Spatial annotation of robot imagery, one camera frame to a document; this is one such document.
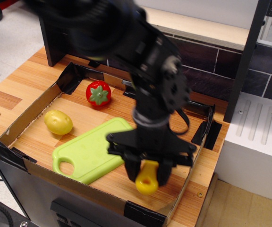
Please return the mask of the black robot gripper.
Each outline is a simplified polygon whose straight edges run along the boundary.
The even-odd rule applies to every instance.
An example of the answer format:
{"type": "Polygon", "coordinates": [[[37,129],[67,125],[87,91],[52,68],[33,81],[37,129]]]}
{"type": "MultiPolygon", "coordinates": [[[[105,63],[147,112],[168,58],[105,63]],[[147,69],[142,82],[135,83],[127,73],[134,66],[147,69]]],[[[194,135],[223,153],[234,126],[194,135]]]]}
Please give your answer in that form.
{"type": "Polygon", "coordinates": [[[108,152],[121,156],[129,180],[135,182],[142,160],[156,161],[157,181],[165,186],[176,165],[192,166],[196,146],[178,137],[169,126],[170,116],[150,119],[133,111],[136,128],[107,135],[108,152]]]}

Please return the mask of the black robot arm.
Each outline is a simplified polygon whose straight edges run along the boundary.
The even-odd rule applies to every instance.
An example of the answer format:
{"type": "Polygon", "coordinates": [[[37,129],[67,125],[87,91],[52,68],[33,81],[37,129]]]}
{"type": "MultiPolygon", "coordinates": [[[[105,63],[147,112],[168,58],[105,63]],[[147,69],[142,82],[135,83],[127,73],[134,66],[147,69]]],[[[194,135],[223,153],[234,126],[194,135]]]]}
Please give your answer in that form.
{"type": "Polygon", "coordinates": [[[170,129],[170,115],[190,100],[178,48],[146,21],[132,0],[29,0],[46,23],[64,28],[75,49],[101,61],[113,59],[128,68],[136,92],[136,128],[107,136],[108,152],[119,155],[131,181],[141,161],[157,161],[157,181],[167,183],[173,167],[192,166],[196,147],[170,129]]]}

